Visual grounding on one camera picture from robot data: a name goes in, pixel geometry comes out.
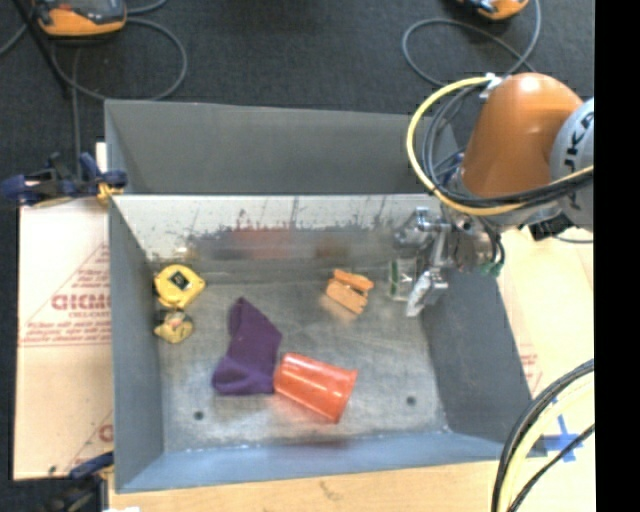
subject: yellow cable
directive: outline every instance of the yellow cable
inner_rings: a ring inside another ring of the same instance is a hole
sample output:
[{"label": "yellow cable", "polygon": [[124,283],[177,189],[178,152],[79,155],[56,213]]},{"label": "yellow cable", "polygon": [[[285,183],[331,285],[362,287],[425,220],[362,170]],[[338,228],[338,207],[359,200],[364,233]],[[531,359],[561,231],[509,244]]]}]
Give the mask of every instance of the yellow cable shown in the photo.
[{"label": "yellow cable", "polygon": [[[418,179],[424,184],[425,187],[427,187],[429,192],[433,193],[433,195],[435,195],[442,203],[444,203],[445,205],[453,208],[454,210],[457,210],[457,211],[462,212],[462,213],[467,213],[469,215],[478,215],[478,216],[499,215],[499,214],[502,214],[502,213],[507,213],[507,212],[516,210],[518,208],[522,208],[523,206],[526,206],[526,204],[525,203],[513,203],[513,204],[505,204],[505,205],[501,205],[501,206],[474,207],[474,206],[467,206],[467,205],[458,203],[458,202],[450,199],[449,197],[447,197],[444,194],[442,194],[442,192],[440,192],[436,188],[436,186],[433,184],[433,182],[424,173],[422,167],[420,166],[420,163],[418,162],[418,158],[416,156],[413,140],[415,138],[416,129],[418,127],[418,124],[420,123],[420,120],[422,119],[422,116],[440,98],[442,98],[442,97],[444,97],[444,96],[446,96],[448,94],[451,94],[452,92],[457,91],[458,89],[462,89],[463,87],[479,85],[479,84],[482,84],[482,83],[485,83],[485,82],[489,82],[491,80],[493,80],[493,77],[491,77],[491,76],[465,78],[463,80],[459,80],[457,82],[454,82],[452,84],[449,84],[449,85],[439,89],[438,91],[433,93],[431,96],[429,96],[418,107],[418,110],[416,110],[415,114],[411,118],[411,121],[409,122],[409,128],[407,130],[407,141],[406,141],[406,144],[407,144],[407,153],[409,155],[409,162],[411,163],[411,167],[413,168],[413,171],[416,173]],[[560,178],[560,179],[552,182],[550,185],[553,185],[553,184],[556,184],[556,183],[560,183],[562,181],[566,181],[566,180],[575,178],[576,176],[580,176],[582,174],[586,174],[588,172],[591,172],[592,170],[593,170],[593,166],[591,165],[589,167],[586,167],[584,169],[576,171],[576,172],[574,172],[572,174],[569,174],[569,175],[567,175],[567,176],[565,176],[563,178]]]},{"label": "yellow cable", "polygon": [[593,390],[594,380],[589,379],[588,382],[582,384],[580,387],[568,391],[563,397],[559,398],[557,402],[547,407],[535,423],[527,431],[522,441],[518,444],[518,448],[511,457],[509,467],[503,480],[502,489],[498,498],[498,512],[506,511],[509,509],[513,500],[513,487],[516,479],[520,474],[520,469],[527,458],[527,455],[531,451],[531,448],[536,441],[543,434],[549,424],[555,421],[563,411],[569,406],[575,403],[580,398],[584,398],[588,391]]}]

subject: dark gray carpet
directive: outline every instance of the dark gray carpet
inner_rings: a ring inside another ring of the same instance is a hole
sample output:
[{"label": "dark gray carpet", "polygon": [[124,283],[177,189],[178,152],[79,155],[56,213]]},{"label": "dark gray carpet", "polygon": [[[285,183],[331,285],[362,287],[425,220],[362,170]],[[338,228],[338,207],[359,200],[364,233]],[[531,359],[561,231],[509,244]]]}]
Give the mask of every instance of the dark gray carpet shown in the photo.
[{"label": "dark gray carpet", "polygon": [[[143,18],[169,29],[187,52],[188,72],[171,100],[407,114],[434,86],[403,58],[406,29],[422,19],[464,21],[523,51],[533,31],[532,2],[500,24],[469,16],[454,0],[169,0]],[[129,2],[130,7],[143,5],[143,0]],[[20,26],[13,3],[0,2],[0,47]],[[495,44],[446,25],[419,30],[410,48],[425,72],[441,81],[486,71],[500,74],[514,62]],[[75,52],[56,52],[67,73]],[[595,0],[544,1],[540,38],[529,64],[584,99],[593,96]],[[176,47],[158,31],[134,23],[110,42],[80,50],[77,61],[78,81],[111,97],[155,96],[172,85],[179,70]],[[53,151],[74,165],[70,98],[28,33],[0,55],[0,179],[38,170]],[[91,151],[103,135],[100,101],[80,94],[79,119],[81,149]],[[471,121],[462,114],[457,123],[464,127],[465,122]],[[464,133],[456,128],[460,137]],[[13,205],[2,200],[0,510],[8,512],[30,511],[67,485],[11,481],[16,219]],[[55,411],[42,411],[42,420],[49,414]]]}]

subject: blue marking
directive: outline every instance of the blue marking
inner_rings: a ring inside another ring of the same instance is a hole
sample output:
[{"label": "blue marking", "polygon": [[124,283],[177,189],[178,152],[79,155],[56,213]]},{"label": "blue marking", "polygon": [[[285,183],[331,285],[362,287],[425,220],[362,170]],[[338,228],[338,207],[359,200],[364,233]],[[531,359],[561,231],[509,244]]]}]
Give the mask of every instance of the blue marking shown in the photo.
[{"label": "blue marking", "polygon": [[[561,451],[571,441],[578,437],[578,434],[569,434],[562,415],[558,416],[558,425],[560,425],[559,435],[543,436],[544,445],[550,452]],[[582,448],[582,443],[578,443],[576,448]],[[576,460],[576,456],[573,453],[573,450],[568,451],[564,457],[562,457],[562,460],[564,462],[574,462]]]}]

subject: orange cup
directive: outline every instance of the orange cup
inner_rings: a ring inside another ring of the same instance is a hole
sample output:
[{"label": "orange cup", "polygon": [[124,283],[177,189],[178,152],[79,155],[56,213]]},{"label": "orange cup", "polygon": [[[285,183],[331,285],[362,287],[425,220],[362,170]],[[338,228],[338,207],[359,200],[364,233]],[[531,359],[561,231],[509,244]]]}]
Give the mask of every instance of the orange cup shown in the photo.
[{"label": "orange cup", "polygon": [[346,370],[288,352],[273,375],[273,387],[292,400],[338,423],[358,370]]}]

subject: table surface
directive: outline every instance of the table surface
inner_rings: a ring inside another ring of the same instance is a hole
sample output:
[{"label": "table surface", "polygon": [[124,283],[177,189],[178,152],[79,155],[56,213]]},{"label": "table surface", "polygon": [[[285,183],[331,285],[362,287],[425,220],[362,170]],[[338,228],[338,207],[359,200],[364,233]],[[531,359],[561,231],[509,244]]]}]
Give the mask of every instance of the table surface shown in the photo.
[{"label": "table surface", "polygon": [[[591,239],[569,230],[564,238]],[[593,244],[534,242],[525,231],[505,233],[499,286],[532,394],[594,357]],[[593,394],[574,404],[545,436],[584,430],[594,421]],[[596,510],[595,436],[542,478],[521,510]],[[526,482],[548,459],[528,459]],[[497,462],[330,477],[245,483],[161,492],[116,494],[109,474],[109,507],[142,512],[258,511],[488,511]]]}]

